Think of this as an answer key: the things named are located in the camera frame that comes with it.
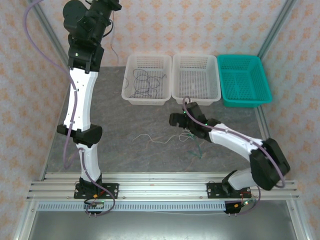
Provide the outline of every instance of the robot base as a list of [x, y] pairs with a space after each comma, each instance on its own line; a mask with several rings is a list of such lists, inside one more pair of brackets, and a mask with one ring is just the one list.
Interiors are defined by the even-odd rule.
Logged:
[[206, 184], [206, 192], [208, 195], [208, 199], [241, 199], [242, 194], [243, 198], [249, 199], [251, 198], [251, 193], [248, 193], [250, 188], [243, 188], [240, 190], [233, 190], [230, 193], [227, 193], [223, 189], [223, 184], [221, 182], [208, 182]]
[[[118, 183], [102, 183], [102, 175], [96, 181], [97, 184], [109, 190], [115, 199], [118, 198], [119, 184]], [[85, 181], [82, 178], [79, 179], [79, 183], [75, 185], [74, 195], [75, 199], [93, 199], [94, 195], [98, 195], [99, 199], [112, 199], [110, 194], [104, 192], [102, 195], [99, 187], [92, 182]]]

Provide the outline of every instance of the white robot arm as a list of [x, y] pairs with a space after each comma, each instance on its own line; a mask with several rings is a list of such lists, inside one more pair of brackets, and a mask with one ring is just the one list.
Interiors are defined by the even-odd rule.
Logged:
[[[73, 138], [76, 147], [84, 151], [84, 161], [82, 161], [83, 154], [80, 152], [82, 171], [74, 195], [84, 199], [99, 195], [101, 187], [97, 185], [103, 185], [97, 153], [98, 142], [103, 131], [101, 126], [91, 124], [90, 108], [104, 54], [101, 41], [111, 32], [105, 34], [106, 27], [110, 24], [113, 26], [110, 20], [112, 11], [119, 11], [122, 8], [119, 0], [87, 0], [86, 2], [90, 4], [89, 9], [79, 0], [71, 0], [63, 8], [63, 25], [70, 33], [68, 66], [75, 89], [71, 85], [66, 118], [63, 124], [57, 126], [57, 132], [64, 135], [68, 135], [69, 127], [72, 126], [70, 137]], [[76, 104], [74, 91], [77, 91]]]
[[[171, 126], [179, 124], [179, 127], [189, 129], [198, 138], [222, 145], [250, 162], [250, 168], [232, 171], [222, 181], [222, 188], [227, 195], [231, 196], [233, 192], [252, 186], [271, 190], [281, 179], [276, 168], [283, 176], [289, 172], [290, 166], [274, 139], [252, 138], [230, 129], [216, 119], [206, 119], [196, 102], [190, 102], [185, 107], [187, 112], [184, 110], [184, 114], [172, 113], [170, 115], [169, 123]], [[264, 152], [272, 157], [276, 167]]]

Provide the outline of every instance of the gray surface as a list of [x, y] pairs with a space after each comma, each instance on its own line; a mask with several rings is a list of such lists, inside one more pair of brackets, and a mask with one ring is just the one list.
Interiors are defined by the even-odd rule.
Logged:
[[29, 240], [297, 239], [285, 201], [262, 201], [250, 214], [238, 217], [186, 214], [111, 212], [89, 218], [84, 212], [38, 212]]
[[[167, 144], [170, 136], [180, 134], [182, 128], [169, 125], [170, 113], [182, 113], [182, 106], [171, 98], [163, 106], [131, 105], [121, 97], [125, 67], [103, 67], [96, 81], [91, 104], [91, 123], [103, 128], [103, 135], [98, 145], [99, 166], [102, 172], [230, 172], [242, 170], [249, 163], [231, 150], [198, 139], [202, 149], [202, 159], [188, 153], [197, 152], [192, 139], [180, 142], [174, 137]], [[63, 123], [68, 109], [66, 100], [60, 123]], [[210, 106], [201, 106], [207, 118], [215, 118], [228, 127], [254, 138], [261, 138], [258, 122], [253, 108], [227, 108], [223, 101]], [[77, 158], [71, 168], [63, 168], [63, 148], [66, 136], [56, 134], [49, 155], [47, 172], [80, 172], [81, 165]], [[76, 145], [71, 140], [68, 156], [75, 151]]]

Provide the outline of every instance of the patterned wallpaper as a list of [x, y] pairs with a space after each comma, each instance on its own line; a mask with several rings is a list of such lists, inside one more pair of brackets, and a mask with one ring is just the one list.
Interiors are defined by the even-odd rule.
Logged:
[[320, 1], [298, 0], [263, 60], [273, 94], [264, 105], [271, 135], [298, 180], [320, 236]]
[[[31, 181], [39, 179], [55, 134], [68, 79], [25, 37], [26, 0], [0, 1], [0, 239], [12, 240]], [[62, 65], [33, 12], [31, 36]]]
[[[63, 27], [62, 11], [67, 2], [41, 3], [66, 53], [68, 32]], [[256, 55], [284, 3], [285, 0], [120, 0], [122, 10], [114, 13], [113, 48], [120, 66], [125, 66], [128, 55], [135, 52]], [[102, 42], [104, 67], [117, 64], [111, 39], [109, 35]]]

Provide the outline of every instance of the mesh basket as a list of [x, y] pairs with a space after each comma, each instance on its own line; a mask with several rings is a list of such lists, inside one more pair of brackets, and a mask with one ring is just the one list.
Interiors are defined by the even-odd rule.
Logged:
[[133, 105], [164, 105], [171, 97], [172, 59], [162, 54], [128, 57], [121, 96]]
[[226, 107], [255, 108], [272, 101], [259, 57], [220, 55], [217, 59], [223, 103]]
[[172, 97], [178, 104], [189, 96], [208, 106], [221, 98], [217, 58], [206, 54], [176, 54], [172, 65]]

